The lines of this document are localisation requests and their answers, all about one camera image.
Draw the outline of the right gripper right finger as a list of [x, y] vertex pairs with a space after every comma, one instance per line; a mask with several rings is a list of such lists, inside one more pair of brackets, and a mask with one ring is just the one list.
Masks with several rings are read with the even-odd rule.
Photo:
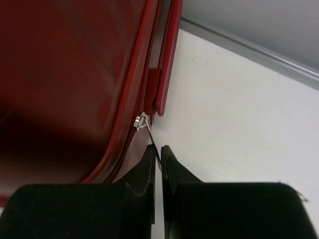
[[295, 189], [273, 182], [208, 183], [161, 148], [167, 239], [315, 239]]

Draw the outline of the red suitcase blue lining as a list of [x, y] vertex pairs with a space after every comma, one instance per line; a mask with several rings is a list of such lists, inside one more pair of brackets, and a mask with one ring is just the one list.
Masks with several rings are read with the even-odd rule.
[[29, 184], [112, 183], [165, 111], [183, 2], [0, 3], [0, 205]]

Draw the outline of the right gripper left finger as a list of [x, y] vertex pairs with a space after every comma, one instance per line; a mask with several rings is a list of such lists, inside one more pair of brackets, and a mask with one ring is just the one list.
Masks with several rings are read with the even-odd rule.
[[116, 183], [25, 185], [0, 217], [3, 239], [149, 239], [156, 149]]

